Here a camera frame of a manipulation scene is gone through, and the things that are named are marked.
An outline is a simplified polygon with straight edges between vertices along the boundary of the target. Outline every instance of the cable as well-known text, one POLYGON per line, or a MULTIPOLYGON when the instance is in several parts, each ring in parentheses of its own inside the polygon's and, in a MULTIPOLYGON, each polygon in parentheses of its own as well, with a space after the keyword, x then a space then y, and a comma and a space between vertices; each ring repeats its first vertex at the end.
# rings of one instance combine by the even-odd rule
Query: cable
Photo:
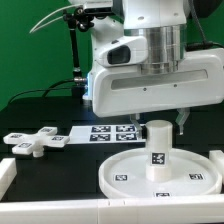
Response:
POLYGON ((193 18, 193 20, 194 20, 194 22, 195 22, 195 24, 196 24, 196 26, 198 28, 199 33, 201 34, 202 41, 204 43, 206 43, 207 42, 207 39, 205 37, 204 30, 203 30, 203 28, 202 28, 202 26, 200 24, 200 21, 198 19, 197 13, 195 11, 194 0, 188 0, 188 2, 189 2, 189 6, 190 6, 192 18, 193 18))
POLYGON ((24 92, 21 92, 21 93, 18 93, 16 95, 14 95, 13 97, 11 97, 8 101, 8 105, 10 103, 12 103, 12 101, 18 97, 18 96, 21 96, 23 94, 28 94, 28 93, 35 93, 35 92, 44 92, 44 91, 57 91, 57 90, 66 90, 66 89, 72 89, 72 88, 83 88, 83 87, 79 87, 79 86, 71 86, 71 87, 62 87, 62 88, 49 88, 49 89, 35 89, 35 90, 28 90, 28 91, 24 91, 24 92))
POLYGON ((36 29, 39 27, 39 25, 41 25, 45 20, 47 20, 49 17, 53 16, 54 14, 58 13, 58 12, 61 12, 63 10, 66 10, 66 9, 71 9, 71 8, 77 8, 81 6, 80 4, 77 4, 77 5, 69 5, 69 6, 66 6, 66 7, 63 7, 63 8, 60 8, 60 9, 57 9, 55 10, 54 12, 48 14, 46 17, 44 17, 43 19, 41 19, 31 30, 30 30, 30 33, 33 33, 36 31, 36 29))
POLYGON ((213 42, 213 46, 224 48, 224 45, 222 45, 222 44, 220 44, 220 43, 214 43, 214 42, 213 42))
POLYGON ((74 79, 65 79, 65 80, 54 83, 53 85, 51 85, 48 88, 48 90, 45 91, 45 93, 42 95, 42 97, 46 97, 47 94, 51 91, 52 88, 55 88, 56 86, 59 86, 59 85, 65 84, 65 83, 69 83, 69 82, 74 82, 74 79))
POLYGON ((58 18, 56 18, 56 19, 53 19, 53 20, 51 20, 51 21, 45 23, 45 24, 42 25, 42 26, 37 27, 35 30, 32 31, 32 33, 36 32, 36 31, 38 31, 38 30, 40 30, 40 29, 42 29, 42 28, 44 28, 44 27, 46 27, 46 26, 48 26, 48 25, 50 25, 50 24, 52 24, 52 23, 54 23, 54 22, 56 22, 56 21, 58 21, 58 20, 60 20, 60 19, 63 19, 63 16, 60 16, 60 17, 58 17, 58 18))

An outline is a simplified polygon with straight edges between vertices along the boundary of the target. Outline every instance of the black cable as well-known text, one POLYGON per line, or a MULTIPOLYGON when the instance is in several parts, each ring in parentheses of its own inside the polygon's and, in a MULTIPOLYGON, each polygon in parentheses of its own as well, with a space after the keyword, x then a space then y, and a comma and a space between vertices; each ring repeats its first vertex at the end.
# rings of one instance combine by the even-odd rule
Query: black cable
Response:
MULTIPOLYGON (((69 83, 69 82, 74 82, 74 79, 65 79, 65 80, 56 82, 53 85, 51 85, 50 87, 48 87, 48 89, 52 89, 52 88, 55 88, 56 86, 59 86, 59 85, 65 84, 65 83, 69 83)), ((42 97, 46 97, 50 91, 51 90, 46 90, 45 93, 42 95, 42 97)))
POLYGON ((213 46, 224 48, 224 45, 220 43, 213 43, 213 46))
POLYGON ((204 30, 201 26, 201 23, 198 19, 198 16, 197 16, 197 13, 196 13, 196 10, 195 10, 195 7, 194 7, 194 0, 188 0, 188 3, 189 3, 189 6, 190 6, 190 10, 191 10, 191 15, 192 15, 192 18, 198 28, 198 31, 201 35, 201 38, 202 38, 202 41, 203 43, 206 43, 207 42, 207 39, 206 39, 206 36, 205 36, 205 33, 204 33, 204 30))
POLYGON ((12 103, 12 101, 18 97, 18 96, 21 96, 23 94, 28 94, 28 93, 35 93, 35 92, 44 92, 44 91, 57 91, 57 90, 66 90, 66 89, 72 89, 72 88, 83 88, 83 87, 79 87, 79 86, 71 86, 71 87, 62 87, 62 88, 49 88, 49 89, 35 89, 35 90, 28 90, 28 91, 24 91, 24 92, 21 92, 21 93, 18 93, 16 95, 14 95, 13 97, 11 97, 8 101, 8 105, 10 103, 12 103))

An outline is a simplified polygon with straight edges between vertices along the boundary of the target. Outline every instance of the green wall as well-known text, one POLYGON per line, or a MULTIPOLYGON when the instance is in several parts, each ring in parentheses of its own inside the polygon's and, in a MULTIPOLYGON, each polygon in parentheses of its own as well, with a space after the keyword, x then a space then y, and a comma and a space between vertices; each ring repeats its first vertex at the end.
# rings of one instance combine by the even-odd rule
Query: green wall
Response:
MULTIPOLYGON (((0 109, 18 92, 47 88, 72 78, 72 57, 67 25, 63 21, 29 34, 29 30, 50 12, 68 5, 67 0, 1 0, 0 6, 0 109)), ((201 20, 209 40, 224 44, 224 4, 209 18, 201 20)), ((188 40, 200 40, 192 21, 188 40)), ((78 34, 81 68, 90 68, 88 33, 78 34)), ((39 96, 40 93, 26 96, 39 96)))

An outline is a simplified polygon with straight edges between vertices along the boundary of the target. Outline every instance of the white cross-shaped block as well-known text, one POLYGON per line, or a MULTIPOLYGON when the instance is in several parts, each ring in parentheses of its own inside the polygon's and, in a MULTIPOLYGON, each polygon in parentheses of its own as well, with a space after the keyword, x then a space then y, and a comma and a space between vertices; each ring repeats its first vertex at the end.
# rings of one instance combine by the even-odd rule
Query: white cross-shaped block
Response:
POLYGON ((44 155, 43 146, 62 148, 70 140, 69 136, 59 136, 56 127, 43 127, 36 134, 11 133, 4 137, 6 144, 16 145, 12 148, 14 154, 41 157, 44 155))

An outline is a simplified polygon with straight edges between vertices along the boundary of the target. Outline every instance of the white cylinder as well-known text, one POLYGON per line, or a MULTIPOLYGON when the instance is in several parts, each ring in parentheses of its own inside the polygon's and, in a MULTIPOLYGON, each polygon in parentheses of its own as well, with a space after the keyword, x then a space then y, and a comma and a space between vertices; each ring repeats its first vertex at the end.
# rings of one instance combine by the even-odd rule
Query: white cylinder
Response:
POLYGON ((172 124, 168 121, 150 121, 146 124, 146 178, 165 182, 171 178, 169 151, 172 149, 172 124))

